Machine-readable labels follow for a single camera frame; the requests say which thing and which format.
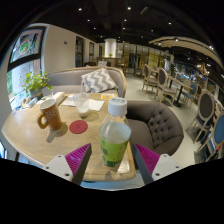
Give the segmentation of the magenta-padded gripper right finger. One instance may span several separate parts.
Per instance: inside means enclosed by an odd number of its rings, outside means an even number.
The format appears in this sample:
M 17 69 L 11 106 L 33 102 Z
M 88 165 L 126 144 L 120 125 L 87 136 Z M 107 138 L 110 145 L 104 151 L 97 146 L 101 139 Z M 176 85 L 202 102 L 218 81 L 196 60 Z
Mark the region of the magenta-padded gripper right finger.
M 182 169 L 168 154 L 159 155 L 138 144 L 133 145 L 133 155 L 145 185 Z

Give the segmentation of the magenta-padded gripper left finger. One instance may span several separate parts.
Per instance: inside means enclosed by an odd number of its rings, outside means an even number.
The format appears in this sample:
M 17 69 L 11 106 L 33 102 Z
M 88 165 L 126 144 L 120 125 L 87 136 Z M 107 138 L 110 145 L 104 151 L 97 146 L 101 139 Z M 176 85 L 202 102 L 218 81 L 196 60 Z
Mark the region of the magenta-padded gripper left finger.
M 43 170 L 80 185 L 91 154 L 91 144 L 86 144 L 67 155 L 55 156 Z

